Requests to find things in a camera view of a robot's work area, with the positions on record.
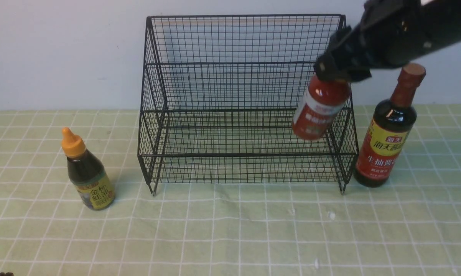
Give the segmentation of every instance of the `orange nozzle cap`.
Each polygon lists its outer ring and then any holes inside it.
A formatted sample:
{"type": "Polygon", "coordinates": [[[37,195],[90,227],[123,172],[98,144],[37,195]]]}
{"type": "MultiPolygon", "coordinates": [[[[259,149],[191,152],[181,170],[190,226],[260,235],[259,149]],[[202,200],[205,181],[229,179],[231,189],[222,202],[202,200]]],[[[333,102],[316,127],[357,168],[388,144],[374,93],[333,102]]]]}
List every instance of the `orange nozzle cap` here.
{"type": "Polygon", "coordinates": [[[80,136],[75,135],[69,128],[62,129],[62,149],[68,157],[77,157],[86,151],[86,145],[80,136]]]}

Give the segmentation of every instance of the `red plastic bottle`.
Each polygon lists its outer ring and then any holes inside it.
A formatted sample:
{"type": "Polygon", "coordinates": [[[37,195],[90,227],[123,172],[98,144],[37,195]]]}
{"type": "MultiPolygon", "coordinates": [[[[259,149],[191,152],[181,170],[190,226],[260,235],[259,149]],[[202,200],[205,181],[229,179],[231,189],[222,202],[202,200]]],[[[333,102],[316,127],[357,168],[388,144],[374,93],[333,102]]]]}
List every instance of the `red plastic bottle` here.
{"type": "Polygon", "coordinates": [[[411,106],[415,91],[425,77],[416,63],[404,66],[390,99],[375,108],[353,176],[362,185],[379,187],[389,178],[417,115],[411,106]]]}
{"type": "Polygon", "coordinates": [[[347,82],[322,82],[314,75],[295,111],[293,132],[304,140],[318,140],[350,95],[351,89],[347,82]]]}

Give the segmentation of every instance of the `plastic squeeze bottle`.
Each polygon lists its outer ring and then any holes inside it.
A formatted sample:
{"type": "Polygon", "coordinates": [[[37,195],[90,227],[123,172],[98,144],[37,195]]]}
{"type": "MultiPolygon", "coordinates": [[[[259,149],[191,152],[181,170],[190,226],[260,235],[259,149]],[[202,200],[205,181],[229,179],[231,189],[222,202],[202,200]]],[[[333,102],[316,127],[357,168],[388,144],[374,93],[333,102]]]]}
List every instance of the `plastic squeeze bottle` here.
{"type": "Polygon", "coordinates": [[[321,138],[350,95],[347,82],[322,82],[314,75],[292,119],[295,135],[304,140],[321,138]]]}
{"type": "Polygon", "coordinates": [[[115,199],[115,190],[103,164],[89,152],[82,138],[69,128],[62,129],[62,135],[69,178],[76,186],[82,202],[91,210],[107,208],[115,199]]]}
{"type": "Polygon", "coordinates": [[[416,88],[426,75],[425,68],[409,63],[401,69],[390,99],[381,101],[374,111],[353,176],[362,185],[379,187],[389,178],[397,157],[415,124],[411,106],[416,88]]]}

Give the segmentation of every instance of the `yellow label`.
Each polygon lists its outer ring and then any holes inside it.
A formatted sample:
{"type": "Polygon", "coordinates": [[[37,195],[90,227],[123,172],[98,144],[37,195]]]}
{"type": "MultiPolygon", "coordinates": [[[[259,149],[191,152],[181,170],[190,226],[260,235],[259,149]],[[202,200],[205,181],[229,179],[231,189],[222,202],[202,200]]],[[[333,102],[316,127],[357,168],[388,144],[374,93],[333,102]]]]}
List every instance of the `yellow label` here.
{"type": "Polygon", "coordinates": [[[77,184],[76,188],[84,204],[94,210],[105,208],[115,199],[115,189],[106,173],[92,183],[77,184]]]}
{"type": "Polygon", "coordinates": [[[393,156],[401,152],[408,133],[409,131],[387,131],[372,120],[367,135],[370,136],[370,147],[375,153],[383,156],[393,156]]]}

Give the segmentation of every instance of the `wire rack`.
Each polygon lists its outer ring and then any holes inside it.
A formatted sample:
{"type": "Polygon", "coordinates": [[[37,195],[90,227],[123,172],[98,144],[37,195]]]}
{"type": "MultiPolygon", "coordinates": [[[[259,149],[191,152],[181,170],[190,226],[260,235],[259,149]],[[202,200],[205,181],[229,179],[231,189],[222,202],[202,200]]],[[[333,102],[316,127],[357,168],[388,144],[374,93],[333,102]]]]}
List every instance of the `wire rack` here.
{"type": "Polygon", "coordinates": [[[334,181],[358,156],[352,100],[326,135],[292,117],[343,15],[148,17],[138,158],[160,182],[334,181]]]}

